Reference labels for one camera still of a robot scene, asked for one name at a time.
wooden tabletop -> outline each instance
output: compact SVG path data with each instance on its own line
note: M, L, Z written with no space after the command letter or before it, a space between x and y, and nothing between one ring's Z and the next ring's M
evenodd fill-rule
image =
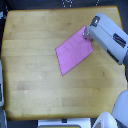
M97 117L111 113L125 89L124 66L118 66L92 41L94 51L61 76L55 48L97 12L121 27L116 7L10 11L3 43L2 65L7 119Z

gray floor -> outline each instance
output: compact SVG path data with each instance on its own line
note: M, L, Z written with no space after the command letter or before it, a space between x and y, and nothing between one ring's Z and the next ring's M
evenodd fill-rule
M76 2L74 2L74 5L72 5L72 7L95 6L94 4L95 0L90 0L90 1L93 1L93 2L89 3L87 0L85 0L84 2L83 0L76 0ZM118 6L124 31L128 34L128 0L100 0L100 1L101 2L99 2L98 6L102 6L102 5L117 5ZM46 4L46 6L43 8L50 8L50 6L53 7L52 5ZM36 128L36 127L37 127L37 121L18 121L18 122L8 121L8 128Z

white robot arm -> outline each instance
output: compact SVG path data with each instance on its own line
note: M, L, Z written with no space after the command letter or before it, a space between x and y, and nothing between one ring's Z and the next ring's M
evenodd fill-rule
M128 35L106 15L97 13L92 23L85 28L83 36L98 42L115 62L128 67ZM93 128L119 128L118 122L121 127L128 128L128 90L118 96L112 115L103 112Z

wood grain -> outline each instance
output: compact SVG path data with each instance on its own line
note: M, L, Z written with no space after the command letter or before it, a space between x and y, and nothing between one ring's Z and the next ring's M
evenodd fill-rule
M10 11L7 16L2 66L7 119L97 117L111 113L125 89L125 70L96 43L93 53L61 76L55 48L97 12L121 25L116 7Z

pink cloth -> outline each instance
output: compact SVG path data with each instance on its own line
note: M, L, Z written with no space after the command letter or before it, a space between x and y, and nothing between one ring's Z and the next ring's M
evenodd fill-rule
M75 67L93 51L90 40L83 37L84 29L85 26L55 49L62 75Z

